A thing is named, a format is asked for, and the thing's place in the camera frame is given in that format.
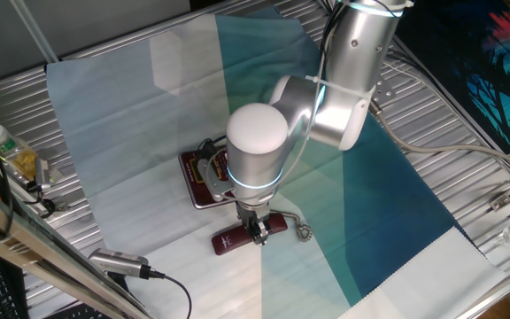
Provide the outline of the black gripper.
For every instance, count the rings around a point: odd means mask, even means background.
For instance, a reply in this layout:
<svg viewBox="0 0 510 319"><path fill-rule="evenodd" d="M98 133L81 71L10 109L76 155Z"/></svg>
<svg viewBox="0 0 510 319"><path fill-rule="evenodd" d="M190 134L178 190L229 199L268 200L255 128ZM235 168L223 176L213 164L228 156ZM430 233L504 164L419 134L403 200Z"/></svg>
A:
<svg viewBox="0 0 510 319"><path fill-rule="evenodd" d="M271 209L268 205L250 206L243 202L236 203L237 217L248 233L253 231L254 243L263 246L267 243L268 237L273 229L268 223L268 216Z"/></svg>

